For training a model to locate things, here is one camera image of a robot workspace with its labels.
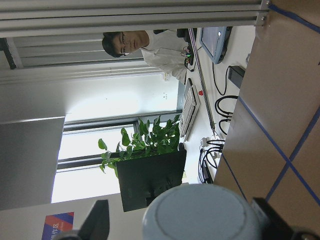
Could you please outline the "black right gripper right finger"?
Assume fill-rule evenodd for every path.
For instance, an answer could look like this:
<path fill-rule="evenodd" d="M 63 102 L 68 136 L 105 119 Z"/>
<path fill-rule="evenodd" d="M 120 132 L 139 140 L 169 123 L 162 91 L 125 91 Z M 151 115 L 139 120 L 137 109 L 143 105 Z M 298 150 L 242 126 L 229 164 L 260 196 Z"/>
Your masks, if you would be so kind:
<path fill-rule="evenodd" d="M 251 206 L 255 211 L 263 240 L 306 240 L 304 232 L 294 231 L 262 197 L 254 197 Z"/>

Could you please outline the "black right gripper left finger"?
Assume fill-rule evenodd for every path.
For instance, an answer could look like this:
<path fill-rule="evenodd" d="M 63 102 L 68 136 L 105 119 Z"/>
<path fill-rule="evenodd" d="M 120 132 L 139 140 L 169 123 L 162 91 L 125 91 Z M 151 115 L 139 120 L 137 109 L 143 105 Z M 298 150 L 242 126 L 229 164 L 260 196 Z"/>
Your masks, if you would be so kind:
<path fill-rule="evenodd" d="M 107 240 L 110 233 L 109 201 L 97 200 L 82 224 L 77 236 L 80 240 Z"/>

